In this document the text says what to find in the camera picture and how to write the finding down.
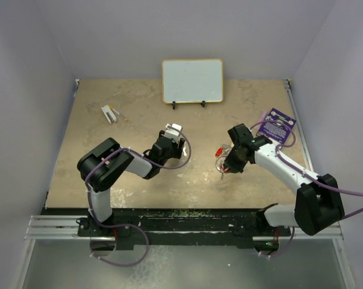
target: purple book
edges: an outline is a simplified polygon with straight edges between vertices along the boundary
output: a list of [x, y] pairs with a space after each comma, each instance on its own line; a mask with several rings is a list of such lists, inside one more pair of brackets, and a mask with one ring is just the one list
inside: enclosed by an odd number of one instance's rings
[[[280, 123], [284, 123], [286, 126], [289, 126], [291, 129], [294, 128], [296, 120], [285, 115], [284, 113], [278, 111], [275, 108], [272, 108], [270, 113], [265, 117], [265, 120], [276, 120]], [[256, 133], [256, 136], [265, 135], [273, 142], [284, 144], [287, 141], [288, 136], [290, 135], [290, 131], [288, 128], [282, 126], [279, 123], [263, 123], [260, 126], [259, 131]]]

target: wooden tabletop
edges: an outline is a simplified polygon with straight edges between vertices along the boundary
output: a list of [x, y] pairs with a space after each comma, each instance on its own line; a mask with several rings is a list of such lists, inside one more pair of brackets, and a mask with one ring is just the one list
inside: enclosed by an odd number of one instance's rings
[[[112, 105], [128, 119], [110, 125], [101, 106]], [[220, 179], [215, 152], [230, 144], [227, 130], [239, 123], [253, 125], [263, 111], [276, 108], [293, 116], [281, 80], [226, 80], [219, 104], [178, 105], [172, 110], [162, 100], [160, 79], [81, 80], [58, 156], [48, 208], [87, 207], [78, 160], [108, 137], [143, 152], [152, 147], [167, 123], [183, 126], [192, 145], [190, 162], [178, 170], [161, 170], [150, 180], [124, 173], [111, 189], [113, 207], [128, 208], [262, 208], [291, 204], [295, 198], [277, 178], [257, 165]], [[284, 152], [305, 165], [300, 140]], [[181, 160], [170, 160], [174, 166]]]

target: small whiteboard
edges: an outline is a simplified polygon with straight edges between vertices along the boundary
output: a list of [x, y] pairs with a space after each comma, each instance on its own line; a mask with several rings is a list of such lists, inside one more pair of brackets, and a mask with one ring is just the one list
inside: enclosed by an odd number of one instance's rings
[[221, 59], [163, 61], [163, 101], [166, 104], [221, 102], [223, 97]]

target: yellow marker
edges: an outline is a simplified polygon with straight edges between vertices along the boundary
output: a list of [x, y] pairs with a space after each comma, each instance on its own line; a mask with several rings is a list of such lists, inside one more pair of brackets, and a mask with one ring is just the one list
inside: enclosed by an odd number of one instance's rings
[[110, 109], [113, 110], [115, 113], [117, 113], [120, 117], [122, 117], [123, 119], [125, 119], [125, 121], [127, 122], [128, 119], [120, 112], [118, 112], [117, 110], [115, 110], [111, 105], [109, 105]]

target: orange object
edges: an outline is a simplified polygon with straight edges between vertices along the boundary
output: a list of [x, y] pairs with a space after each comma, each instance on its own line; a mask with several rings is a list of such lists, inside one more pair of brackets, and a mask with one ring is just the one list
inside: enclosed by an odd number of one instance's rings
[[223, 148], [218, 149], [217, 152], [216, 152], [216, 154], [215, 154], [215, 156], [218, 157], [219, 155], [222, 154], [222, 152], [223, 152]]

